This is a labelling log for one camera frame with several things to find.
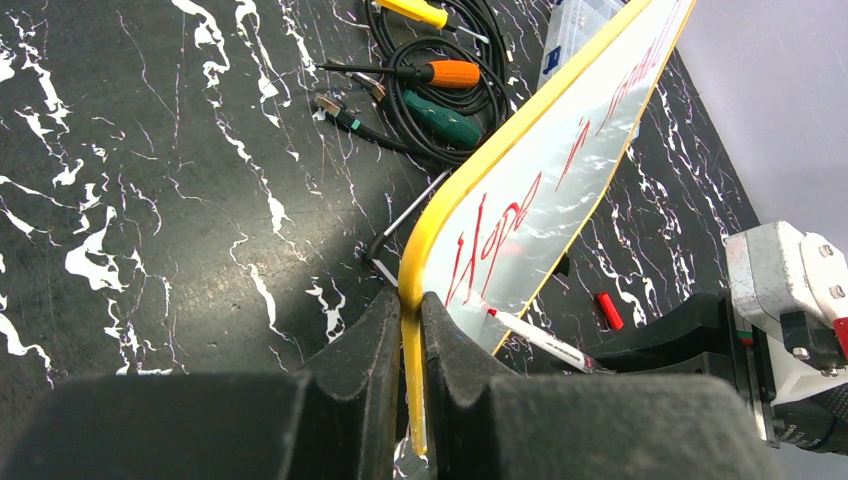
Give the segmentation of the yellow framed whiteboard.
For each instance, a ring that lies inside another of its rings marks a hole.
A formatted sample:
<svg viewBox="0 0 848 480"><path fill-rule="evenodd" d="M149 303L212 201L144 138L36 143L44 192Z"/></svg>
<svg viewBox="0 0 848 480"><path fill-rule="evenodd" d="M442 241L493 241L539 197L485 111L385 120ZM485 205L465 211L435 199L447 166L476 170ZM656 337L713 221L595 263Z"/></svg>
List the yellow framed whiteboard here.
<svg viewBox="0 0 848 480"><path fill-rule="evenodd" d="M414 453L431 447L422 302L494 354L596 210L693 9L631 1L437 189L398 273Z"/></svg>

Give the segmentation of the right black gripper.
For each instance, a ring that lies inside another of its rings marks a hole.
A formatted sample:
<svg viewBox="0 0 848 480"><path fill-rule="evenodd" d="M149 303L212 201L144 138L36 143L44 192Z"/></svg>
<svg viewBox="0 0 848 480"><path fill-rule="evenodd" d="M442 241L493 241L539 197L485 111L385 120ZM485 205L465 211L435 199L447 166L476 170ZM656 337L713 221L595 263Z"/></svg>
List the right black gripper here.
<svg viewBox="0 0 848 480"><path fill-rule="evenodd" d="M776 336L732 316L744 351L749 401L761 437L774 447L847 454L847 320L832 329L803 311L768 321ZM694 294L663 317L590 347L587 353L622 374L703 374L737 379L724 295Z"/></svg>

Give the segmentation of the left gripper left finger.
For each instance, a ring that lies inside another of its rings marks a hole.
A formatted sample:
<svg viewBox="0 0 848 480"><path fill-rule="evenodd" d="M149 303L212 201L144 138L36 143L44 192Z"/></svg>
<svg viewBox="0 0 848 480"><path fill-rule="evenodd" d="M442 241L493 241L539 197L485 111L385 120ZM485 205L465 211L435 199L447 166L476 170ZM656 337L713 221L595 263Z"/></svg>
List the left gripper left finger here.
<svg viewBox="0 0 848 480"><path fill-rule="evenodd" d="M299 369L112 376L51 393L5 479L388 479L400 299L385 287Z"/></svg>

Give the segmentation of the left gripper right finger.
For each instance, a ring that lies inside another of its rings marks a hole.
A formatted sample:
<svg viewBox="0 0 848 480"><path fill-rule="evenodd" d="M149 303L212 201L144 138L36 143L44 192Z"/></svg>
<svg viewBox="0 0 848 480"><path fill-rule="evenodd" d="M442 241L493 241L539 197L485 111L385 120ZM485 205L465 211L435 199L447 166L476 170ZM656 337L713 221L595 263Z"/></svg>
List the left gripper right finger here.
<svg viewBox="0 0 848 480"><path fill-rule="evenodd" d="M421 302L440 479L779 479L736 392L707 375L521 376Z"/></svg>

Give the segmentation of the red marker cap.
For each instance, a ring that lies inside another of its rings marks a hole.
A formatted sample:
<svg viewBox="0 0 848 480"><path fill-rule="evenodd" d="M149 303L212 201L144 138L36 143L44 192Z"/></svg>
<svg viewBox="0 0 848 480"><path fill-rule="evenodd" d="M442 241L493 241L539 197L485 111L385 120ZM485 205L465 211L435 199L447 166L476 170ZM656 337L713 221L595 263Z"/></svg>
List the red marker cap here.
<svg viewBox="0 0 848 480"><path fill-rule="evenodd" d="M610 294L602 292L597 294L595 298L609 329L612 331L621 330L624 327L624 322Z"/></svg>

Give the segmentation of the red whiteboard marker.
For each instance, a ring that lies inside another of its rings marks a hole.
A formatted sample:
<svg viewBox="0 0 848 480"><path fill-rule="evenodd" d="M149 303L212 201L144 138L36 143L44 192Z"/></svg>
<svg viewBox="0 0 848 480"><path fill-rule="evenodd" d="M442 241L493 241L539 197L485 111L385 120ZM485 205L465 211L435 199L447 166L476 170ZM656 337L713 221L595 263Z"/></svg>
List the red whiteboard marker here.
<svg viewBox="0 0 848 480"><path fill-rule="evenodd" d="M541 348L559 361L564 362L566 365L585 374L593 374L601 371L601 367L590 356L546 331L514 315L496 309L488 309L487 314L492 319L504 325L508 330L524 337L527 341Z"/></svg>

